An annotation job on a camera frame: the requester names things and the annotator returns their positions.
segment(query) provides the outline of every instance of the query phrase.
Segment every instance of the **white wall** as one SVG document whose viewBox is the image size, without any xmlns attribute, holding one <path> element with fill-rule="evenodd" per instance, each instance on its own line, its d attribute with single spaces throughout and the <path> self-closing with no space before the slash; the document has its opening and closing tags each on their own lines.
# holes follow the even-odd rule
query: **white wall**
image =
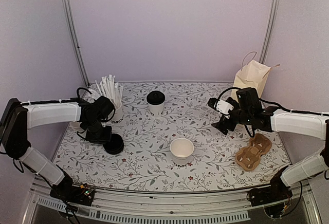
<svg viewBox="0 0 329 224">
<path fill-rule="evenodd" d="M 21 101 L 74 97 L 82 85 L 61 0 L 0 0 L 0 116 L 10 98 Z M 50 158 L 65 124 L 28 133 Z M 0 223 L 22 221 L 33 175 L 0 156 Z"/>
<path fill-rule="evenodd" d="M 267 65 L 271 72 L 264 99 L 287 108 L 329 111 L 329 0 L 280 0 Z M 293 162 L 315 152 L 323 141 L 283 134 Z M 310 180 L 323 223 L 329 223 L 329 182 Z"/>
<path fill-rule="evenodd" d="M 70 0 L 91 81 L 233 81 L 271 0 Z"/>
</svg>

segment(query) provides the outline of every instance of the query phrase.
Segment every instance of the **black bracket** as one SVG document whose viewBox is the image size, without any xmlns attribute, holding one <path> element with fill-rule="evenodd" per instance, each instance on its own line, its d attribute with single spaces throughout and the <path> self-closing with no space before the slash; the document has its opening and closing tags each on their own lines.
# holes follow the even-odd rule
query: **black bracket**
<svg viewBox="0 0 329 224">
<path fill-rule="evenodd" d="M 329 120 L 326 120 L 325 123 L 325 146 L 323 151 L 321 151 L 320 156 L 323 157 L 325 164 L 329 166 Z"/>
<path fill-rule="evenodd" d="M 270 186 L 265 188 L 253 188 L 247 194 L 247 199 L 251 202 L 251 206 L 259 206 L 271 202 L 287 199 L 293 196 L 291 189 L 286 187 L 281 180 L 282 172 L 288 166 L 280 169 L 271 179 Z"/>
<path fill-rule="evenodd" d="M 23 108 L 17 98 L 8 101 L 0 122 L 0 143 L 7 155 L 15 160 L 22 157 L 28 147 L 27 109 Z"/>
<path fill-rule="evenodd" d="M 83 188 L 74 186 L 72 178 L 65 171 L 63 171 L 63 173 L 64 179 L 58 185 L 52 186 L 50 196 L 65 202 L 91 206 L 95 191 L 91 191 L 86 195 Z"/>
</svg>

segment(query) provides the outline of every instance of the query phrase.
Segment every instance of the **floral tablecloth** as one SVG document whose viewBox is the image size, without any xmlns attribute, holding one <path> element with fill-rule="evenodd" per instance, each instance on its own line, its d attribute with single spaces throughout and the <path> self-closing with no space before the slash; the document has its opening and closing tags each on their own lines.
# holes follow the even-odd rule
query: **floral tablecloth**
<svg viewBox="0 0 329 224">
<path fill-rule="evenodd" d="M 235 153 L 249 140 L 244 127 L 237 126 L 227 136 L 221 134 L 211 126 L 219 120 L 219 113 L 207 106 L 210 97 L 217 97 L 230 84 L 122 85 L 123 121 L 111 125 L 123 137 L 124 151 L 110 155 L 103 146 L 83 141 L 69 128 L 54 162 L 75 182 L 151 192 L 231 190 L 269 183 L 289 164 L 278 135 L 259 131 L 273 142 L 270 152 L 254 171 L 237 165 Z M 148 110 L 146 96 L 152 90 L 166 95 L 164 114 L 159 118 Z M 195 147 L 192 160 L 184 167 L 174 165 L 169 150 L 170 142 L 180 137 L 193 141 Z"/>
</svg>

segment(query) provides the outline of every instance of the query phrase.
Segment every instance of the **paper bag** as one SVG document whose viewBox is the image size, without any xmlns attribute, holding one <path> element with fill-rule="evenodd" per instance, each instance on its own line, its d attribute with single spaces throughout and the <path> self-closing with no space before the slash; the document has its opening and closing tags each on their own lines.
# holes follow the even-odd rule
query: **paper bag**
<svg viewBox="0 0 329 224">
<path fill-rule="evenodd" d="M 249 61 L 249 63 L 245 66 L 243 66 L 244 60 L 247 58 L 247 56 L 251 53 L 254 53 L 254 56 L 252 59 Z M 253 87 L 257 90 L 258 97 L 260 98 L 267 78 L 268 78 L 268 73 L 274 68 L 279 65 L 269 67 L 266 65 L 263 65 L 255 60 L 253 58 L 256 56 L 257 52 L 253 51 L 248 53 L 241 65 L 241 69 L 236 73 L 235 79 L 234 79 L 234 87 L 239 87 L 239 88 L 247 88 L 247 87 Z M 236 90 L 232 90 L 231 97 L 237 101 L 236 97 Z"/>
</svg>

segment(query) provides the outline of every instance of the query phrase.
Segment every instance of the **black cable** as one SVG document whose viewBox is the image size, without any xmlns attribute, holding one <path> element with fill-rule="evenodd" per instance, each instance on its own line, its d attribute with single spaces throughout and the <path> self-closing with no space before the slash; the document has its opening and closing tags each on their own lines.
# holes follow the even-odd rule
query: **black cable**
<svg viewBox="0 0 329 224">
<path fill-rule="evenodd" d="M 232 90 L 232 89 L 241 89 L 241 88 L 239 88 L 239 87 L 229 87 L 229 88 L 225 89 L 222 93 L 220 93 L 220 95 L 217 98 L 217 101 L 219 101 L 221 99 L 221 97 L 224 93 L 226 93 L 226 92 L 228 92 L 229 90 Z"/>
<path fill-rule="evenodd" d="M 38 104 L 51 104 L 51 103 L 68 103 L 68 102 L 74 102 L 74 100 L 68 99 L 68 100 L 49 100 L 49 101 L 37 101 L 37 102 L 24 102 L 21 103 L 21 106 L 28 106 L 28 105 L 38 105 Z"/>
<path fill-rule="evenodd" d="M 303 195 L 303 184 L 300 181 L 299 181 L 299 183 L 300 183 L 300 195 L 299 195 L 299 198 L 298 198 L 298 201 L 297 201 L 296 205 L 293 207 L 293 209 L 289 213 L 283 214 L 281 217 L 290 215 L 297 208 L 300 200 L 302 199 L 302 195 Z"/>
<path fill-rule="evenodd" d="M 250 131 L 249 131 L 247 125 L 245 125 L 245 129 L 246 129 L 248 135 L 249 135 L 251 138 L 254 138 L 254 137 L 255 137 L 255 130 L 254 130 L 253 128 L 251 128 L 251 129 L 252 129 L 252 134 L 250 133 Z"/>
<path fill-rule="evenodd" d="M 76 219 L 77 223 L 78 223 L 78 224 L 81 224 L 81 223 L 79 222 L 79 220 L 78 220 L 76 214 L 74 213 L 74 211 L 73 211 L 73 212 L 71 211 L 71 213 L 72 213 L 72 215 L 74 216 L 74 218 Z M 73 221 L 71 221 L 70 217 L 68 217 L 69 213 L 68 213 L 68 209 L 67 209 L 67 208 L 66 208 L 66 214 L 67 214 L 66 219 L 67 219 L 71 224 L 75 224 Z"/>
<path fill-rule="evenodd" d="M 261 99 L 261 98 L 259 100 L 261 100 L 262 102 L 268 103 L 268 104 L 272 104 L 272 105 L 278 106 L 283 111 L 286 111 L 286 112 L 289 112 L 289 113 L 297 113 L 297 114 L 305 114 L 305 115 L 329 116 L 329 114 L 316 113 L 316 112 L 312 112 L 312 111 L 291 110 L 291 109 L 288 109 L 288 108 L 283 107 L 281 104 L 279 104 L 277 102 L 270 102 L 270 101 L 266 101 L 266 100 Z"/>
<path fill-rule="evenodd" d="M 12 163 L 14 164 L 15 168 L 16 168 L 18 171 L 20 171 L 22 174 L 24 173 L 24 168 L 23 168 L 23 165 L 22 165 L 21 161 L 19 161 L 21 168 L 19 168 L 19 167 L 16 165 L 16 163 L 15 163 L 15 159 L 12 159 Z"/>
<path fill-rule="evenodd" d="M 83 133 L 80 133 L 80 132 L 77 132 L 77 135 L 79 136 L 79 138 L 82 138 L 83 140 L 87 140 L 86 138 L 82 137 L 80 134 L 83 134 Z"/>
<path fill-rule="evenodd" d="M 226 92 L 228 92 L 229 90 L 232 90 L 232 89 L 241 89 L 241 88 L 239 88 L 239 87 L 229 87 L 229 88 L 227 88 L 227 89 L 225 89 L 222 93 L 220 93 L 220 95 L 218 96 L 218 98 L 217 98 L 217 102 L 221 99 L 221 97 L 222 97 L 222 95 L 224 94 L 224 93 L 226 93 Z M 224 113 L 222 113 L 222 112 L 220 112 L 222 115 L 224 115 L 224 116 L 229 116 L 230 114 L 224 114 Z"/>
<path fill-rule="evenodd" d="M 324 172 L 324 178 L 325 178 L 326 180 L 329 180 L 329 177 L 327 177 L 327 172 L 328 172 L 328 170 Z"/>
<path fill-rule="evenodd" d="M 81 97 L 80 97 L 80 93 L 79 93 L 79 91 L 81 91 L 81 90 L 85 90 L 85 91 L 88 92 L 91 96 L 93 95 L 93 94 L 90 92 L 89 89 L 84 88 L 84 87 L 79 87 L 79 88 L 77 88 L 77 97 L 78 97 L 79 99 L 81 99 Z"/>
</svg>

